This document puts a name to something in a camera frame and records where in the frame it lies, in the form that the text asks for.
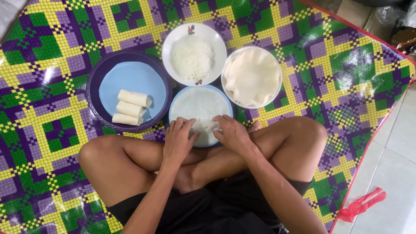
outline purple bowl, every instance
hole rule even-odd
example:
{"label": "purple bowl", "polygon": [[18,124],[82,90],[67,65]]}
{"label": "purple bowl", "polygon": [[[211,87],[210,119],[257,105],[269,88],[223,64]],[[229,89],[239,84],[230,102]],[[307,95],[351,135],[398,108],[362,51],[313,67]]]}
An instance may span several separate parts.
{"label": "purple bowl", "polygon": [[[99,87],[105,75],[118,63],[142,62],[151,66],[162,78],[166,88],[166,100],[162,110],[140,126],[113,123],[112,116],[104,109],[99,97]],[[106,126],[122,132],[139,132],[154,126],[169,110],[172,102],[172,83],[165,67],[155,57],[132,49],[119,50],[102,58],[91,70],[87,80],[86,99],[92,113]]]}

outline light blue plate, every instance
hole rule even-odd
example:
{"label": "light blue plate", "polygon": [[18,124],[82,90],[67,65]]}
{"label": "light blue plate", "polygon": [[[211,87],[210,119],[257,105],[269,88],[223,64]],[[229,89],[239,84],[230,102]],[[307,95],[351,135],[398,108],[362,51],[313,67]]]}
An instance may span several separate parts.
{"label": "light blue plate", "polygon": [[[225,99],[225,101],[227,102],[227,104],[228,104],[228,108],[230,109],[230,116],[231,117],[233,117],[234,116],[234,113],[233,113],[233,108],[231,107],[231,103],[230,103],[230,101],[228,100],[228,98],[227,98],[227,96],[221,91],[221,90],[219,90],[218,88],[216,88],[216,87],[214,87],[214,86],[212,86],[212,85],[204,85],[204,86],[199,86],[199,87],[192,87],[192,86],[188,86],[188,87],[186,87],[186,88],[184,88],[183,90],[181,90],[181,91],[179,91],[179,93],[174,97],[174,99],[172,100],[172,103],[171,103],[171,107],[169,108],[169,123],[170,122],[172,122],[172,118],[171,118],[171,111],[172,111],[172,106],[173,106],[173,104],[175,103],[175,101],[176,101],[176,99],[181,95],[181,94],[183,94],[183,92],[185,92],[185,91],[187,91],[188,89],[200,89],[200,88],[206,88],[206,89],[210,89],[210,90],[214,90],[214,91],[216,91],[216,92],[218,92],[218,93],[220,93],[221,94],[221,96]],[[195,147],[208,147],[208,146],[212,146],[212,145],[215,145],[215,144],[217,144],[219,141],[217,140],[216,142],[213,142],[213,143],[211,143],[211,144],[208,144],[208,145],[205,145],[205,146],[195,146]]]}
{"label": "light blue plate", "polygon": [[149,95],[153,103],[146,108],[143,122],[155,117],[166,100],[166,88],[162,78],[153,68],[142,62],[121,62],[105,75],[99,88],[99,96],[111,116],[117,113],[117,96],[121,89]]}

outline red plastic ribbon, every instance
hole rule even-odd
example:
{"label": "red plastic ribbon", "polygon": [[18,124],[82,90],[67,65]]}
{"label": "red plastic ribbon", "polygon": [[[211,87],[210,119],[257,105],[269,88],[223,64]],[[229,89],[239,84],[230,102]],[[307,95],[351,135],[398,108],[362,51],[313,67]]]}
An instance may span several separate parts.
{"label": "red plastic ribbon", "polygon": [[376,195],[377,193],[379,193],[381,191],[382,191],[381,188],[376,188],[376,190],[374,190],[373,192],[371,192],[367,195],[364,195],[363,197],[353,201],[347,208],[343,208],[339,211],[338,217],[341,220],[344,220],[345,222],[352,223],[355,216],[357,216],[361,213],[364,213],[365,211],[367,211],[368,208],[370,208],[370,207],[374,206],[376,203],[381,202],[384,199],[386,199],[387,193],[382,192],[379,195],[375,196],[374,198],[370,199],[368,202],[363,204],[363,202],[367,198],[372,197],[372,196]]}

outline hand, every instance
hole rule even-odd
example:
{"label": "hand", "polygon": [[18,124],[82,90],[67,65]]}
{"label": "hand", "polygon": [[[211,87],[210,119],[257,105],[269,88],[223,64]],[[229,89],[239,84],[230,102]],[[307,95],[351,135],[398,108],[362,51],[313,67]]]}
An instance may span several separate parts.
{"label": "hand", "polygon": [[212,120],[218,122],[219,128],[223,130],[223,134],[217,130],[213,133],[215,138],[217,138],[226,148],[241,155],[241,152],[246,151],[247,147],[254,145],[250,140],[245,127],[237,122],[237,120],[228,115],[218,115]]}
{"label": "hand", "polygon": [[178,117],[172,120],[171,126],[166,129],[165,146],[163,147],[163,160],[172,160],[182,164],[182,161],[192,149],[193,144],[199,136],[195,132],[189,139],[189,130],[196,119],[186,120]]}

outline white bowl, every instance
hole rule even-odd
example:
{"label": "white bowl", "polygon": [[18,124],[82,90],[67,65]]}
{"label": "white bowl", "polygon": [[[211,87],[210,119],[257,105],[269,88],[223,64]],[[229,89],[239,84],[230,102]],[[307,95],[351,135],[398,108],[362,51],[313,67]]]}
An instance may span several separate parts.
{"label": "white bowl", "polygon": [[[194,32],[195,35],[202,37],[207,42],[211,43],[212,46],[214,47],[214,52],[215,52],[214,71],[209,77],[202,80],[201,83],[198,83],[193,80],[183,80],[175,71],[171,62],[171,48],[176,40],[179,40],[183,36],[188,35],[188,26],[189,27],[194,26],[194,29],[192,32]],[[187,23],[187,24],[178,26],[177,28],[172,30],[171,33],[169,33],[162,47],[162,61],[163,61],[163,65],[166,68],[166,71],[168,71],[169,75],[174,80],[187,86],[207,85],[211,83],[212,81],[214,81],[215,79],[217,79],[220,76],[220,74],[223,72],[226,59],[227,59],[227,48],[225,47],[225,43],[223,39],[221,38],[221,36],[209,26],[198,24],[198,23]]]}
{"label": "white bowl", "polygon": [[[226,62],[225,62],[225,65],[227,65],[227,64],[228,64],[228,62],[230,61],[230,59],[231,59],[231,58],[233,58],[233,57],[235,57],[235,56],[238,56],[238,55],[239,55],[239,54],[241,54],[244,50],[247,50],[247,49],[250,49],[250,48],[257,48],[257,49],[259,49],[259,50],[264,50],[264,51],[267,51],[267,50],[265,50],[265,49],[263,49],[263,48],[256,47],[256,46],[247,46],[247,47],[243,47],[243,48],[240,48],[240,49],[238,49],[238,50],[236,50],[236,51],[232,52],[232,53],[230,54],[230,56],[227,58],[227,60],[226,60]],[[277,97],[277,95],[279,94],[280,88],[282,87],[282,78],[283,78],[283,76],[282,76],[282,70],[280,69],[279,62],[277,61],[277,59],[276,59],[276,58],[275,58],[275,61],[276,61],[276,65],[277,65],[277,67],[278,67],[278,69],[279,69],[279,74],[280,74],[280,75],[279,75],[279,85],[278,85],[278,87],[277,87],[277,89],[276,89],[275,93],[269,97],[269,99],[267,100],[267,102],[266,102],[264,105],[259,105],[259,106],[255,106],[255,105],[248,105],[248,106],[246,106],[246,105],[243,105],[242,103],[240,103],[240,102],[238,102],[238,101],[234,100],[232,93],[231,93],[229,90],[226,90],[226,89],[225,89],[225,85],[224,85],[224,80],[225,80],[225,78],[224,78],[224,74],[223,74],[223,73],[221,73],[221,85],[223,86],[224,93],[225,93],[225,94],[227,95],[227,97],[228,97],[228,98],[229,98],[229,99],[230,99],[233,103],[235,103],[237,106],[240,106],[240,107],[242,107],[242,108],[246,108],[246,109],[258,109],[258,108],[262,108],[262,107],[264,107],[264,106],[268,105],[269,103],[273,102],[273,100],[274,100],[274,99]]]}

